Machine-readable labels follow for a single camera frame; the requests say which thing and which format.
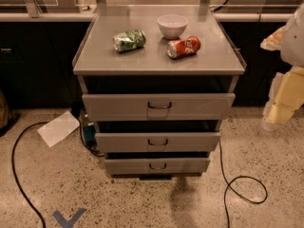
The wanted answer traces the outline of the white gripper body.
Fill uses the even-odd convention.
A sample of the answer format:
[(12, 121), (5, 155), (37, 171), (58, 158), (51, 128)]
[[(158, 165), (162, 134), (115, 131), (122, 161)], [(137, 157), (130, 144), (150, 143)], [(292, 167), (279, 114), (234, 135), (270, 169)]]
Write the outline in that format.
[(271, 104), (284, 105), (296, 112), (304, 105), (304, 67), (293, 66), (285, 74), (274, 77)]

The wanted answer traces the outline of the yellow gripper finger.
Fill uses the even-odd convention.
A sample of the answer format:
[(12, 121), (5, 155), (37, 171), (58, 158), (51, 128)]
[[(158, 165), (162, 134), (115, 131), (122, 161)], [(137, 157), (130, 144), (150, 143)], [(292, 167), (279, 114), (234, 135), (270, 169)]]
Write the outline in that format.
[(261, 126), (267, 131), (275, 131), (285, 125), (295, 114), (292, 108), (267, 103), (263, 110)]
[(261, 42), (260, 47), (270, 51), (281, 50), (281, 41), (284, 29), (285, 27), (277, 29)]

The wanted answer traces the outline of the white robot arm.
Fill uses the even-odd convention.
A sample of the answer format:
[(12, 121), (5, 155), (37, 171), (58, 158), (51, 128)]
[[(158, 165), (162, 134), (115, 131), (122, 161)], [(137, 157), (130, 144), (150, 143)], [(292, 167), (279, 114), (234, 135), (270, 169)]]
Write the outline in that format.
[(281, 60), (292, 66), (288, 72), (275, 75), (263, 110), (262, 127), (274, 131), (304, 105), (304, 5), (285, 26), (264, 39), (260, 47), (279, 50)]

